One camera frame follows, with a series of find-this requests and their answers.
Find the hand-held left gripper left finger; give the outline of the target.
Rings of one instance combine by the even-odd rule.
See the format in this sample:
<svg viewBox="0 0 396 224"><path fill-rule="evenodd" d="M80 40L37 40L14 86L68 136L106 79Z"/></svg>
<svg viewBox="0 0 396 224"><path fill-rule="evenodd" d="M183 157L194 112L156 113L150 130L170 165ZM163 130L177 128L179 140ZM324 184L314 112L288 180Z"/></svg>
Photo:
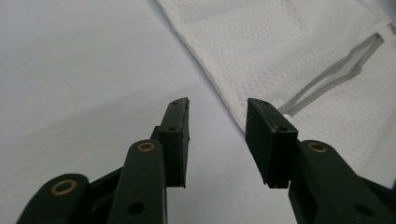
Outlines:
<svg viewBox="0 0 396 224"><path fill-rule="evenodd" d="M189 105L171 102L151 137L130 146L106 224L167 224L166 189L186 186Z"/></svg>

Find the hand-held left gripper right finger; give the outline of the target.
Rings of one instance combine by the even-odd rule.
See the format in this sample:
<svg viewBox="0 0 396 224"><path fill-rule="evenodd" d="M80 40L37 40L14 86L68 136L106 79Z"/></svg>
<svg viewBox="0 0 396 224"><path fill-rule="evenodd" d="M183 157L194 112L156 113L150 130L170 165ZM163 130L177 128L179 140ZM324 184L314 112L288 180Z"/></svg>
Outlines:
<svg viewBox="0 0 396 224"><path fill-rule="evenodd" d="M271 189L287 189L298 224L396 224L396 185L358 176L336 150L300 141L270 103L247 100L246 142Z"/></svg>

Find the white face mask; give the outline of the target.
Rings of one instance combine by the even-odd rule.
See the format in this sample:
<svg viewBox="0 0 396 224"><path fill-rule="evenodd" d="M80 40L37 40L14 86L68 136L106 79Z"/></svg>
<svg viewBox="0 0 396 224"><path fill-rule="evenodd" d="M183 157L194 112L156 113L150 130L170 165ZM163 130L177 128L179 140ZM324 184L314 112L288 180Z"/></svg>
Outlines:
<svg viewBox="0 0 396 224"><path fill-rule="evenodd" d="M264 100L359 175L396 181L396 2L157 1L239 126Z"/></svg>

